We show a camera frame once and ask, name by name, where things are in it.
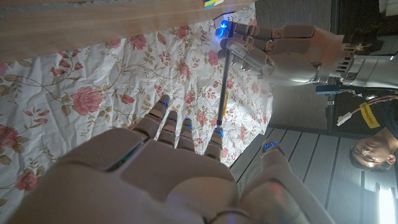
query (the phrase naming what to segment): yellow label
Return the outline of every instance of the yellow label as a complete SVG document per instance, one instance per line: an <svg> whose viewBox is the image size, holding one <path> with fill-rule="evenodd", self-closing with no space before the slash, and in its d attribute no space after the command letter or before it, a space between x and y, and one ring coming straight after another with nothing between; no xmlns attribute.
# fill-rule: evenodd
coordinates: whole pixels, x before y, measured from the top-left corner
<svg viewBox="0 0 398 224"><path fill-rule="evenodd" d="M223 116L226 115L226 105L228 104L228 90L226 91L225 94L225 103L224 103L224 108L223 108Z"/></svg>
<svg viewBox="0 0 398 224"><path fill-rule="evenodd" d="M366 124L368 124L369 128L380 127L380 124L377 122L376 118L374 117L371 107L367 102L361 104L359 108L361 108L362 117L366 121Z"/></svg>

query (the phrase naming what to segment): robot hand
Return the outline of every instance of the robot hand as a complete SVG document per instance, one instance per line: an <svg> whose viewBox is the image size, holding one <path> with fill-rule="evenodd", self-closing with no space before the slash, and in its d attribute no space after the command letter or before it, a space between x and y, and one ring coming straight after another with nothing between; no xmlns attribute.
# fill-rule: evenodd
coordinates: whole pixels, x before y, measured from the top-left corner
<svg viewBox="0 0 398 224"><path fill-rule="evenodd" d="M111 129L60 158L9 223L203 224L238 207L238 186L220 163L220 127L203 156L194 153L189 118L174 148L175 111L153 140L169 101L164 95L132 131Z"/></svg>
<svg viewBox="0 0 398 224"><path fill-rule="evenodd" d="M192 124L170 111L163 96L132 130L115 128L78 146L51 167L9 223L334 224L290 170L279 143L266 140L262 172L239 196L220 163L216 127L204 156L195 154Z"/></svg>
<svg viewBox="0 0 398 224"><path fill-rule="evenodd" d="M342 35L306 24L272 30L222 21L216 35L221 39L219 57L229 50L233 66L285 86L325 84L343 41Z"/></svg>

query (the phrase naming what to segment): white light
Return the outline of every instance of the white light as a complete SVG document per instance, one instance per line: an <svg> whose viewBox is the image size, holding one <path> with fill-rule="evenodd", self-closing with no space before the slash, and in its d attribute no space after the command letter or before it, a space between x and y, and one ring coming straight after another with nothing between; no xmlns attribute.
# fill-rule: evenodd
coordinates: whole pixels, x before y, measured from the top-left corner
<svg viewBox="0 0 398 224"><path fill-rule="evenodd" d="M396 222L394 211L394 198L391 189L380 189L379 193L379 224L391 224Z"/></svg>

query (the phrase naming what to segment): white cable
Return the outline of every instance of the white cable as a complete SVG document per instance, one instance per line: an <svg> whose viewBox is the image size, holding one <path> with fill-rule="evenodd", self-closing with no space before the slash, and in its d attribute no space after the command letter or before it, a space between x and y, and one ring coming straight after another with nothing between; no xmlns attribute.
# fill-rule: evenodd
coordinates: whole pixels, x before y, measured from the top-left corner
<svg viewBox="0 0 398 224"><path fill-rule="evenodd" d="M344 122L346 122L347 120L349 120L351 118L353 114L351 112L348 112L346 114L344 114L343 116L338 117L337 119L337 126L340 126L342 124L344 124Z"/></svg>

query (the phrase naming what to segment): wire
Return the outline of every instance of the wire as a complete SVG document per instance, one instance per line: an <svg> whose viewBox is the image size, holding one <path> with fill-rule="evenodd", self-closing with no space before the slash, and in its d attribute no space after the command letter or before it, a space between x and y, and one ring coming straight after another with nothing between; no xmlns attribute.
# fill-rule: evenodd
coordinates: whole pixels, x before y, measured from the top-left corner
<svg viewBox="0 0 398 224"><path fill-rule="evenodd" d="M376 103L390 101L390 100L398 100L398 94L376 97L376 98L373 98L373 99L367 101L367 103L370 106L370 105L373 105ZM356 108L355 110L353 110L351 112L351 114L355 114L356 112L358 112L360 110L361 110L361 108Z"/></svg>

